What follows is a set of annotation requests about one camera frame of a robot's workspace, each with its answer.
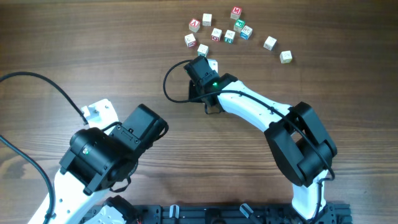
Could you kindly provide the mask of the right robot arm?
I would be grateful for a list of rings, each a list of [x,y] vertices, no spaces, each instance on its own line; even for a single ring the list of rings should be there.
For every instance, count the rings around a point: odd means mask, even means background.
[[[233,75],[219,76],[201,55],[184,69],[190,77],[190,102],[235,114],[264,133],[277,167],[293,185],[293,208],[314,222],[326,205],[323,183],[334,179],[327,175],[334,174],[337,148],[313,108],[272,101]]]

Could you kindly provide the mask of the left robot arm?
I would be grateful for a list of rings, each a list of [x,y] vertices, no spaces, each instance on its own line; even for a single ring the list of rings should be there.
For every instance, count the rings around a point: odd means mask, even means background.
[[[130,180],[142,154],[168,131],[167,122],[140,104],[125,121],[107,100],[83,107],[89,127],[77,131],[55,174],[50,223],[78,223],[114,184]]]

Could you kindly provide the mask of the green sided wooden block lower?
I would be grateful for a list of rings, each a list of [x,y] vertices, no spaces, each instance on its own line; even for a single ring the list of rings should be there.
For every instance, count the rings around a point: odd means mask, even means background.
[[[197,54],[199,56],[207,57],[208,52],[209,52],[209,47],[207,45],[204,45],[204,44],[199,45],[198,50],[197,50]]]

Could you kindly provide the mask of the green sided wooden block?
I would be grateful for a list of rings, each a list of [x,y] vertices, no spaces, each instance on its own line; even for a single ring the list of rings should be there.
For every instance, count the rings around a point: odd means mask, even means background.
[[[235,37],[235,34],[236,34],[235,31],[227,30],[225,32],[225,34],[224,34],[224,41],[226,43],[232,44],[233,40],[234,40],[234,37]]]
[[[207,57],[208,52],[209,52],[209,47],[207,45],[204,45],[204,44],[199,45],[198,50],[197,50],[197,54],[199,56]]]

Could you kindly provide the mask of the red sided wooden block left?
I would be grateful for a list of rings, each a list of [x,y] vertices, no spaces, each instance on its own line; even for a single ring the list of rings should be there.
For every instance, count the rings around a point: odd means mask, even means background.
[[[197,40],[194,34],[188,34],[184,37],[184,41],[188,48],[194,47],[197,44]]]

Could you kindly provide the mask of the red sided wooden block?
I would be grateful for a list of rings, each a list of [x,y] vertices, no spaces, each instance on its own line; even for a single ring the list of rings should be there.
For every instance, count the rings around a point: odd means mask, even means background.
[[[197,44],[197,40],[194,34],[188,34],[184,37],[184,41],[188,48],[194,47]]]
[[[219,42],[221,39],[221,35],[222,35],[222,30],[214,28],[211,33],[211,40],[213,40],[215,42]]]

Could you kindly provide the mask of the red sided wooden block centre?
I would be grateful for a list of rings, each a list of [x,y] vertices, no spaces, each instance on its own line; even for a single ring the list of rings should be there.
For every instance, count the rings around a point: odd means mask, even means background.
[[[211,33],[211,40],[213,40],[215,42],[219,42],[221,39],[221,35],[222,35],[222,30],[214,28]]]

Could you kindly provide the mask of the green sided wooden block centre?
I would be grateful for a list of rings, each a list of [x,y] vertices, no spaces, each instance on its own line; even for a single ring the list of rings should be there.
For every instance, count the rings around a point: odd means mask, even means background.
[[[234,37],[235,37],[235,34],[236,34],[235,31],[227,30],[225,32],[225,34],[224,34],[224,41],[226,43],[232,44],[233,40],[234,40]]]

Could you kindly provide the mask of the red letter A block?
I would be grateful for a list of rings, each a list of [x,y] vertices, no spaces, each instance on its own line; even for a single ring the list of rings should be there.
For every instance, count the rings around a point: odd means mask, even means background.
[[[201,22],[195,18],[192,18],[188,24],[188,28],[192,32],[198,32],[201,26]]]

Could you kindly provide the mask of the plain wooden block top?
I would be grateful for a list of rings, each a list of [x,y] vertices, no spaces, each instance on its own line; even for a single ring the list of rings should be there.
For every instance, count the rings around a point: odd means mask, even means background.
[[[204,13],[202,18],[202,24],[204,26],[211,26],[211,21],[212,21],[212,14]]]

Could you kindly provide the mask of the plain wooden block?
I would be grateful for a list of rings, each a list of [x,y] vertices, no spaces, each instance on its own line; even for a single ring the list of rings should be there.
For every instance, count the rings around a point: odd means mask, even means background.
[[[202,24],[204,26],[211,26],[211,21],[212,21],[212,14],[204,13],[202,18]]]
[[[277,39],[275,39],[275,38],[269,36],[269,37],[265,40],[263,47],[264,47],[265,49],[267,49],[267,50],[272,51],[272,49],[274,48],[274,46],[276,45],[276,43],[277,43]]]

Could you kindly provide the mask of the blue sided wooden block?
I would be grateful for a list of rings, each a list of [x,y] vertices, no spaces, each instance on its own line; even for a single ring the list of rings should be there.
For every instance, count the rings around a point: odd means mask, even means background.
[[[248,40],[252,35],[253,29],[249,26],[244,26],[240,32],[240,38]]]

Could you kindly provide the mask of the green top wooden block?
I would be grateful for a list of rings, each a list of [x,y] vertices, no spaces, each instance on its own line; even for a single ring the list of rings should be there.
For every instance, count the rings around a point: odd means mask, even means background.
[[[244,26],[245,26],[245,21],[237,19],[236,22],[234,23],[234,31],[240,33]]]

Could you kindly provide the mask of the plain wooden block upper right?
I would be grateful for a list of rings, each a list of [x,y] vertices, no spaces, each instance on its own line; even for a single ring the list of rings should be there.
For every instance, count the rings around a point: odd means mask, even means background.
[[[267,49],[267,50],[272,51],[272,49],[274,48],[274,46],[276,45],[276,43],[277,43],[277,39],[275,39],[275,38],[269,36],[269,37],[265,40],[263,47],[264,47],[265,49]]]

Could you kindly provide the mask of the red letter M block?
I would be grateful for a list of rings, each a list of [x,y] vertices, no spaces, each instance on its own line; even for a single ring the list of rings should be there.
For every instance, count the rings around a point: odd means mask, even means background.
[[[242,14],[242,8],[234,6],[231,10],[230,18],[232,18],[234,20],[238,20],[240,18],[241,14]]]

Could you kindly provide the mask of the yellow engraved wooden block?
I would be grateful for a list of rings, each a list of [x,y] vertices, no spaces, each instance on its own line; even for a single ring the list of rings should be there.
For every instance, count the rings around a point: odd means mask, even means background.
[[[290,50],[282,51],[280,53],[280,62],[282,64],[290,63],[292,61],[292,59],[293,59],[293,56],[292,56],[292,53]]]

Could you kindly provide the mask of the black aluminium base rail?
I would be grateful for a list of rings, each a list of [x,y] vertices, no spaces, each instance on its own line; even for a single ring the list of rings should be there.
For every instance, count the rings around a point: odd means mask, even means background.
[[[168,223],[197,223],[197,224],[288,224],[306,223],[296,211],[287,204],[270,204],[251,206],[254,218],[247,218],[239,210],[238,205],[233,206],[181,206],[178,215],[170,214],[170,207],[160,205],[136,205],[133,223],[142,224],[168,224]],[[348,204],[335,204],[328,202],[326,208],[318,214],[316,223],[319,224],[353,224],[351,209]]]

